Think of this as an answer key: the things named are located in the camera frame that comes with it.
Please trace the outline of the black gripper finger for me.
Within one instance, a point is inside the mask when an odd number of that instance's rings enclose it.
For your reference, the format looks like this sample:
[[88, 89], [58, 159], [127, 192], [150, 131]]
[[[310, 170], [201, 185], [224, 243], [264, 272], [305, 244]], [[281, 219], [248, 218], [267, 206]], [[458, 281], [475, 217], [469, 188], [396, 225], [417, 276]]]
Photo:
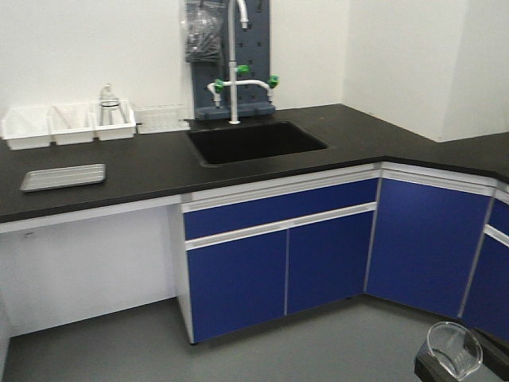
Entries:
[[483, 349], [484, 365], [488, 368], [508, 368], [508, 341], [478, 328], [474, 328], [472, 333]]
[[457, 382], [430, 354], [419, 354], [414, 358], [414, 374], [423, 382]]

